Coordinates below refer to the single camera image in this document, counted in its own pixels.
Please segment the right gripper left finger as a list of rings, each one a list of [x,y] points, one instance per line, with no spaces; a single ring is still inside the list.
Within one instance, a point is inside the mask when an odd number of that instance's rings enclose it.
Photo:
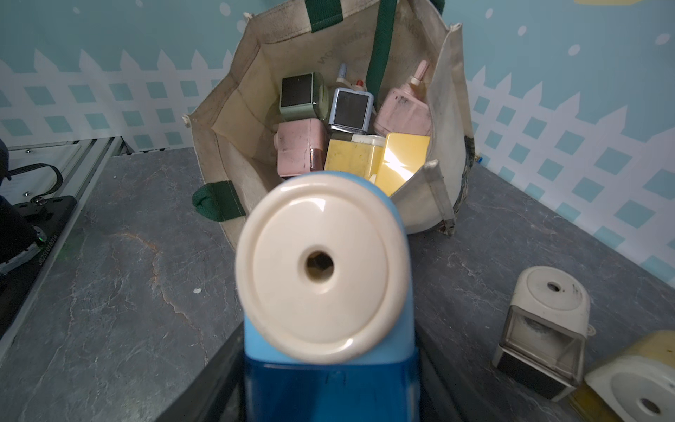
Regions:
[[[244,421],[244,326],[239,325],[159,421]]]

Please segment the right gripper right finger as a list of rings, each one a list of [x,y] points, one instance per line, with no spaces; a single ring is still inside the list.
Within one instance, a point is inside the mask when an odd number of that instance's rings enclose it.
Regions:
[[[492,421],[493,409],[450,362],[431,335],[416,330],[421,421]]]

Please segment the cream pencil sharpener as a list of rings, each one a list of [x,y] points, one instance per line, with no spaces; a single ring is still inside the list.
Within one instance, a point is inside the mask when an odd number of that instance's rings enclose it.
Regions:
[[[583,285],[554,267],[517,279],[492,365],[553,402],[583,381],[591,301]]]

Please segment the blue pencil sharpener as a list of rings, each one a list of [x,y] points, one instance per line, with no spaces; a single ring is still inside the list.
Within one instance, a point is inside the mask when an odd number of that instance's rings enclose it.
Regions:
[[[396,207],[345,172],[290,179],[236,250],[249,421],[416,421],[408,238]]]

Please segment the beige canvas tote bag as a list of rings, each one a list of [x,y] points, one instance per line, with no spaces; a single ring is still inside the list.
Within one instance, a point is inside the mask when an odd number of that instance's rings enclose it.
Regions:
[[[193,205],[237,244],[285,179],[346,170],[409,233],[453,234],[475,154],[463,26],[441,1],[288,1],[252,17],[230,71],[188,115]]]

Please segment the yellow white pencil sharpener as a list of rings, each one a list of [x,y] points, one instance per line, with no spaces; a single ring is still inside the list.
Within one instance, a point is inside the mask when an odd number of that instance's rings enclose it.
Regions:
[[[586,374],[570,406],[584,421],[673,421],[674,332],[653,332]]]

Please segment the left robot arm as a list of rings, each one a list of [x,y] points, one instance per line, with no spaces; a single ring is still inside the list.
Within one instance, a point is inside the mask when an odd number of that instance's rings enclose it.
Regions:
[[[51,196],[63,184],[57,167],[36,163],[12,169],[9,151],[1,145],[1,181],[43,168],[56,174],[45,193],[17,205],[1,199],[1,334],[12,326],[77,205],[71,195]]]

